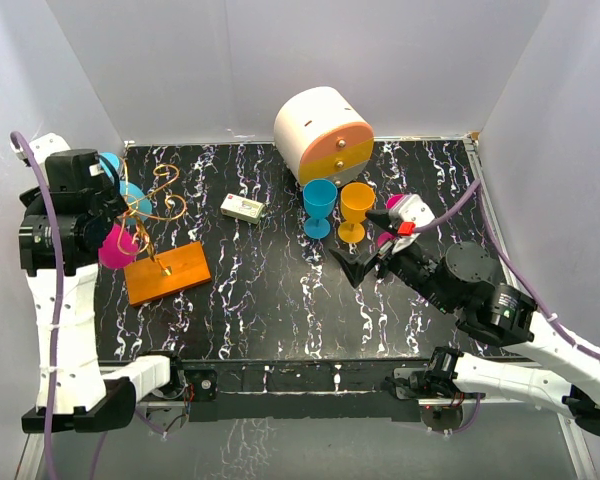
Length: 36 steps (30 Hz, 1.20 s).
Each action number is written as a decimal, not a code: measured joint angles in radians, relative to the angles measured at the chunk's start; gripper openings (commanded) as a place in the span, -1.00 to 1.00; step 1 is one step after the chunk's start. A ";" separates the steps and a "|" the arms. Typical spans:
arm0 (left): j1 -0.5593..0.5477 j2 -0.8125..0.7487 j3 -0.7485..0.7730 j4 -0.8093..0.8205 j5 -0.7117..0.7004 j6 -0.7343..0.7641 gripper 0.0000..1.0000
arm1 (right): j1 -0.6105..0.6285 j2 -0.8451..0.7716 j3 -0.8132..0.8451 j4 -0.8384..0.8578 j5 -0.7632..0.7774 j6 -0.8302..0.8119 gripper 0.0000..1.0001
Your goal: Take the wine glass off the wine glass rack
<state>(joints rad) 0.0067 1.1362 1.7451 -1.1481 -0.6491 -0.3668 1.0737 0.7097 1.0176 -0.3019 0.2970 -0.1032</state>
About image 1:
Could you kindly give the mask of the yellow wine glass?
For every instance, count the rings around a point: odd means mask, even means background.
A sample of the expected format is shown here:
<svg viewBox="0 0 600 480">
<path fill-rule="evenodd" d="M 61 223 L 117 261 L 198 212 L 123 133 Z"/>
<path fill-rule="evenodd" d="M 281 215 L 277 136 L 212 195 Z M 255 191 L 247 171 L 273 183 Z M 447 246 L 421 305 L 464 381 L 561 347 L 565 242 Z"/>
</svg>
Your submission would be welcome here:
<svg viewBox="0 0 600 480">
<path fill-rule="evenodd" d="M 357 244 L 366 235 L 363 222 L 366 212 L 373 208 L 375 192 L 367 184 L 351 182 L 340 192 L 340 213 L 343 222 L 338 227 L 339 238 L 349 244 Z"/>
</svg>

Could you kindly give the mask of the pink wine glass front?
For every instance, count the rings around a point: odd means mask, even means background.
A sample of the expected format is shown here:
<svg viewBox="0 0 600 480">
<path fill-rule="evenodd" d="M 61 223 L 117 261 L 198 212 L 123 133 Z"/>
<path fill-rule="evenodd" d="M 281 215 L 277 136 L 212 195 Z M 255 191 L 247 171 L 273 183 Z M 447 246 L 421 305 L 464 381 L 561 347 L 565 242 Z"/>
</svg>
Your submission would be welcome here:
<svg viewBox="0 0 600 480">
<path fill-rule="evenodd" d="M 378 245 L 389 242 L 393 252 L 397 253 L 415 240 L 417 227 L 417 197 L 414 194 L 396 194 L 389 198 L 386 206 L 380 211 L 379 228 L 382 230 Z"/>
</svg>

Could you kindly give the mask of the pink wine glass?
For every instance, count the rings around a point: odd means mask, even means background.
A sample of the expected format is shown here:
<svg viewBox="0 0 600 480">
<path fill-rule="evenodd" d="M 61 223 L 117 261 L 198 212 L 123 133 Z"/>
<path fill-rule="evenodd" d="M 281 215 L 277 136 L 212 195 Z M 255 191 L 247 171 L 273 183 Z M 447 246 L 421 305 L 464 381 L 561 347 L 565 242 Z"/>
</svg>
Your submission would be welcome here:
<svg viewBox="0 0 600 480">
<path fill-rule="evenodd" d="M 396 194 L 389 198 L 386 206 L 380 211 L 379 228 L 382 230 L 378 245 L 389 242 L 393 252 L 397 253 L 415 240 L 417 227 L 417 197 L 414 194 Z"/>
<path fill-rule="evenodd" d="M 138 250 L 132 235 L 125 228 L 114 224 L 98 250 L 99 262 L 111 270 L 123 269 L 135 261 Z"/>
</svg>

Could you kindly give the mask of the blue wine glass back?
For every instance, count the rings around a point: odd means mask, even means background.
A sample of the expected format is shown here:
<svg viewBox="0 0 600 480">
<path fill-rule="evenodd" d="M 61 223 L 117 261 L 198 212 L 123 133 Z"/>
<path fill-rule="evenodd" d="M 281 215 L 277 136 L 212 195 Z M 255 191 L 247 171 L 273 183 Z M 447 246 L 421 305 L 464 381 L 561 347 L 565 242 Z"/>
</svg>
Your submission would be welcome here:
<svg viewBox="0 0 600 480">
<path fill-rule="evenodd" d="M 100 154 L 100 163 L 105 171 L 105 173 L 109 176 L 111 180 L 114 180 L 111 175 L 111 171 L 106 166 L 103 159 L 106 159 L 111 166 L 115 169 L 119 179 L 120 179 L 120 193 L 125 198 L 128 204 L 136 211 L 136 215 L 142 220 L 145 221 L 148 216 L 152 213 L 152 204 L 150 200 L 146 197 L 145 193 L 135 184 L 128 183 L 123 179 L 124 174 L 124 166 L 121 164 L 121 160 L 119 157 L 110 152 L 102 152 Z"/>
</svg>

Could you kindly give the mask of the blue wine glass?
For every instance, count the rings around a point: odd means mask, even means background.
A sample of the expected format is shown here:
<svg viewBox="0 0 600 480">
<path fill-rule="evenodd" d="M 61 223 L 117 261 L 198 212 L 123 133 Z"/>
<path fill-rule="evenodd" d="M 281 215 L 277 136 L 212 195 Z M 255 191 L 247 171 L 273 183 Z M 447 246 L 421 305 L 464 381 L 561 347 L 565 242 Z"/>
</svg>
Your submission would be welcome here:
<svg viewBox="0 0 600 480">
<path fill-rule="evenodd" d="M 136 211 L 136 215 L 142 220 L 145 221 L 148 216 L 152 213 L 152 204 L 150 200 L 146 197 L 145 193 L 135 184 L 128 183 L 123 179 L 124 174 L 124 166 L 121 164 L 121 160 L 119 157 L 110 152 L 102 152 L 100 154 L 100 163 L 105 171 L 105 173 L 109 176 L 111 180 L 114 180 L 111 175 L 111 171 L 106 166 L 103 159 L 106 159 L 111 166 L 115 169 L 119 179 L 120 179 L 120 193 L 125 198 L 128 204 Z"/>
<path fill-rule="evenodd" d="M 323 239 L 331 230 L 328 217 L 337 200 L 338 189 L 328 179 L 314 179 L 303 189 L 303 203 L 308 215 L 304 232 L 311 239 Z"/>
</svg>

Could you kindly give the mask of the blue wine glass front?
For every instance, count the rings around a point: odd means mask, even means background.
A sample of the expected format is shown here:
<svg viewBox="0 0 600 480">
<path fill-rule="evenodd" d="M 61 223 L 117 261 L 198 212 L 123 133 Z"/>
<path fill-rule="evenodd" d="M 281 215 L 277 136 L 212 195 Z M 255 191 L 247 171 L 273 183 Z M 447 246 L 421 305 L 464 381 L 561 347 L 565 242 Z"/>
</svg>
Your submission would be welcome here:
<svg viewBox="0 0 600 480">
<path fill-rule="evenodd" d="M 323 239 L 331 230 L 328 217 L 337 200 L 338 189 L 328 179 L 314 179 L 303 189 L 303 203 L 308 215 L 304 232 L 311 239 Z"/>
</svg>

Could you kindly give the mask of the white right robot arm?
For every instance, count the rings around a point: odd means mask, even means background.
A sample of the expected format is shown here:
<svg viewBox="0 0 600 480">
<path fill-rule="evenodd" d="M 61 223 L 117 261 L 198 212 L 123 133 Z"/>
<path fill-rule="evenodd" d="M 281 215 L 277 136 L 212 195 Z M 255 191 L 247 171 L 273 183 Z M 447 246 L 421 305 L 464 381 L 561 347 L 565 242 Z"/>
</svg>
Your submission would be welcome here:
<svg viewBox="0 0 600 480">
<path fill-rule="evenodd" d="M 460 242 L 436 259 L 417 242 L 386 242 L 372 254 L 332 255 L 358 287 L 372 271 L 391 273 L 471 339 L 524 359 L 493 361 L 437 347 L 425 369 L 388 381 L 412 398 L 495 395 L 552 410 L 600 437 L 600 350 L 546 318 L 529 295 L 504 282 L 499 262 L 474 242 Z"/>
</svg>

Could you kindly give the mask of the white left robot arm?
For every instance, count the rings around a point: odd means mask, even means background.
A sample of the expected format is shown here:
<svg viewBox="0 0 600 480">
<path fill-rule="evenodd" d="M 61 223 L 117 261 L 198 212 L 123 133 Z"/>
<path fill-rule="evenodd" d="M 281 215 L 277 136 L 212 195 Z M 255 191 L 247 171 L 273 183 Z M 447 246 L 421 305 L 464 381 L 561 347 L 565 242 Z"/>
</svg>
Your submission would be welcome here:
<svg viewBox="0 0 600 480">
<path fill-rule="evenodd" d="M 150 352 L 104 374 L 95 332 L 98 251 L 129 206 L 116 168 L 93 149 L 36 158 L 18 133 L 11 146 L 38 184 L 24 192 L 19 227 L 39 342 L 39 390 L 22 417 L 26 433 L 105 432 L 126 427 L 137 404 L 158 392 L 180 396 L 187 376 L 169 353 Z"/>
</svg>

